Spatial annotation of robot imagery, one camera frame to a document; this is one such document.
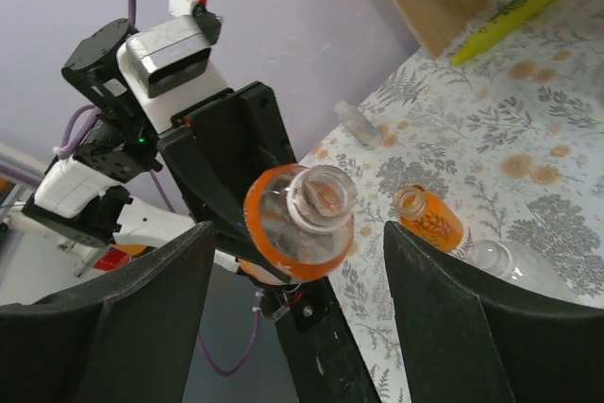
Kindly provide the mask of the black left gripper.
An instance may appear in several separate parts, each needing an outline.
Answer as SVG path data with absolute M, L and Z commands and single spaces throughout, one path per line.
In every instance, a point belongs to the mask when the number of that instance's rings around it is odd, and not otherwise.
M 158 141 L 196 222 L 213 222 L 217 247 L 266 285 L 292 285 L 239 226 L 218 214 L 241 214 L 243 199 L 262 172 L 296 162 L 273 89 L 253 82 L 225 89 L 172 117 Z

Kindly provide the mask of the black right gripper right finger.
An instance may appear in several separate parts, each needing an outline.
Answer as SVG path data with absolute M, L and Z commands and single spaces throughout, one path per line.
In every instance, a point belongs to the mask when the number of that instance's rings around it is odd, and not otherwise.
M 601 309 L 492 277 L 396 222 L 383 252 L 412 401 L 602 401 Z

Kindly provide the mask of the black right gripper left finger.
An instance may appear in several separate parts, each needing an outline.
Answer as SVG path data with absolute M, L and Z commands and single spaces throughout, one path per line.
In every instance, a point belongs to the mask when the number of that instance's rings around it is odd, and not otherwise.
M 115 271 L 2 306 L 2 401 L 181 401 L 215 245 L 200 223 Z

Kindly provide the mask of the clear water bottle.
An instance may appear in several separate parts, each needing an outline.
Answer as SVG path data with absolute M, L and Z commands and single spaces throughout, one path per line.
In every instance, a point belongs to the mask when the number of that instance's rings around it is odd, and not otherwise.
M 601 309 L 603 265 L 592 266 L 558 243 L 543 250 L 514 241 L 481 240 L 469 246 L 461 259 L 480 271 L 530 292 L 565 302 Z

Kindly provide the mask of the orange juice bottle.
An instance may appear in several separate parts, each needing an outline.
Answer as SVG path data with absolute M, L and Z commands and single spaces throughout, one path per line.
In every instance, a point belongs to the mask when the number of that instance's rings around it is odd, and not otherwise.
M 462 222 L 436 194 L 405 186 L 395 193 L 393 205 L 403 227 L 439 250 L 449 253 L 461 244 Z

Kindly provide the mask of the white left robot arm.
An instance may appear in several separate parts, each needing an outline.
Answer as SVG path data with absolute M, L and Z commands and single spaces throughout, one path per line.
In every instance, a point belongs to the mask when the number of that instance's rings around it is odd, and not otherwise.
M 52 161 L 24 215 L 93 248 L 159 247 L 211 222 L 247 274 L 291 284 L 254 245 L 243 201 L 294 151 L 274 91 L 233 90 L 210 62 L 221 26 L 208 12 L 145 31 L 122 18 L 83 40 L 61 72 L 95 105 L 92 130 Z

